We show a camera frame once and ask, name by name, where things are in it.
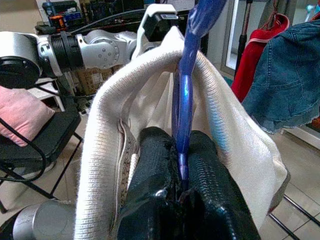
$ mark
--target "white cloth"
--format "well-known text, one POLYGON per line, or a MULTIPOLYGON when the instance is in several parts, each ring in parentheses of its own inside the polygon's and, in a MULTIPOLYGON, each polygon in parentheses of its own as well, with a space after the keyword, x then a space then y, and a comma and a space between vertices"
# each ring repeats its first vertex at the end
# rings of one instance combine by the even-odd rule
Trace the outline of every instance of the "white cloth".
MULTIPOLYGON (((84 137, 75 240, 112 239, 121 154, 118 121, 135 138, 148 126, 171 134, 173 78, 184 42, 173 27, 161 46, 120 69, 94 98, 84 137)), ((215 67, 199 52, 193 72, 193 130, 213 137, 259 229, 287 176, 275 143, 247 115, 215 67)))

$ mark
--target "tiled floor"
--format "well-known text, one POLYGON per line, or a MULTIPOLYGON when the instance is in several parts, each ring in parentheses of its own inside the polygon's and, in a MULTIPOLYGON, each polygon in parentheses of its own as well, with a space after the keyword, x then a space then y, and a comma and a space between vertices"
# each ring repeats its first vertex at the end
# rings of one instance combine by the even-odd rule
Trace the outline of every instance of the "tiled floor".
MULTIPOLYGON (((81 136, 84 135, 86 122, 87 116, 83 116, 76 130, 81 136)), ((277 144, 282 160, 291 173, 291 180, 285 193, 320 221, 320 150, 309 146, 289 133, 276 134, 271 137, 277 144)), ((77 139, 73 137, 60 155, 57 166, 37 180, 37 185, 45 190, 53 187, 53 183, 69 159, 76 144, 77 139)), ((60 200, 71 202, 76 200, 81 151, 82 148, 77 151, 65 177, 61 180, 55 192, 55 196, 60 200)), ((21 208, 46 200, 22 184, 7 182, 0 187, 0 199, 9 209, 8 213, 0 214, 0 225, 21 208)), ((280 203, 273 211, 273 214, 301 240, 320 240, 320 227, 309 221, 307 217, 286 200, 280 203)), ((266 218, 259 233, 262 240, 292 240, 269 217, 266 218)))
MULTIPOLYGON (((271 138, 291 173, 285 194, 320 220, 320 150, 286 132, 271 138)), ((301 240, 320 240, 320 227, 286 200, 282 200, 272 213, 301 240)), ((269 217, 259 233, 262 240, 292 240, 269 217)))

